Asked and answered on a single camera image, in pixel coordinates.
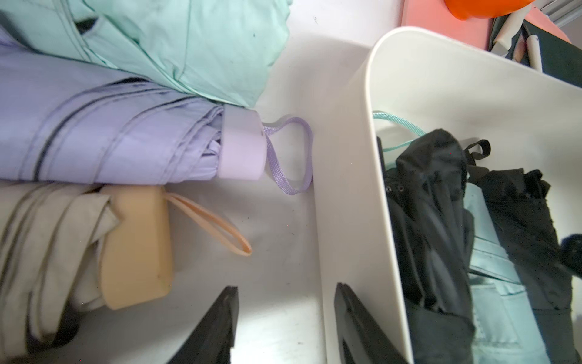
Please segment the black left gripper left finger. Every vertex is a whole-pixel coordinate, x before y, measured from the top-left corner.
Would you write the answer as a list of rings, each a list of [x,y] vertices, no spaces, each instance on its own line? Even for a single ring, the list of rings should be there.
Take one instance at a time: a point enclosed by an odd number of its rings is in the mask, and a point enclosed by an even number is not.
[[[226,286],[168,363],[230,364],[238,315],[238,287]]]

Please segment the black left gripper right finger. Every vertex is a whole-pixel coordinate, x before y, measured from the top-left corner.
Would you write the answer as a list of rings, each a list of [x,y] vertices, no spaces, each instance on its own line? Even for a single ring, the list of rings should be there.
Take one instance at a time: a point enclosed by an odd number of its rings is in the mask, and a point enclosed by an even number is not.
[[[336,286],[334,309],[342,364],[407,364],[349,285]]]

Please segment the black umbrella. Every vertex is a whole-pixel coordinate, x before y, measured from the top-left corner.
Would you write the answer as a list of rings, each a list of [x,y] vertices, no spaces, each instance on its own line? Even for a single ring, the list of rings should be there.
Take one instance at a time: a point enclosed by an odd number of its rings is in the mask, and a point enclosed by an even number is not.
[[[459,141],[436,129],[413,141],[383,173],[416,363],[474,361],[467,167]]]
[[[501,246],[524,285],[552,363],[579,363],[571,321],[572,276],[559,267],[560,246],[541,171],[469,169],[483,193]]]

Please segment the pale teal umbrella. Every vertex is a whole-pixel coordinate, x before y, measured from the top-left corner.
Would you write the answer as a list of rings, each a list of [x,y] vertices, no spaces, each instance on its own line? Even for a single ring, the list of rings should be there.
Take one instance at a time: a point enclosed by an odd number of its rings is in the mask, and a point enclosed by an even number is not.
[[[398,124],[413,135],[411,141],[397,146],[400,154],[427,134],[411,122],[385,112],[374,113],[374,118]],[[501,246],[482,190],[469,180],[464,206],[474,217],[469,271],[475,327],[472,363],[549,362],[527,291]]]

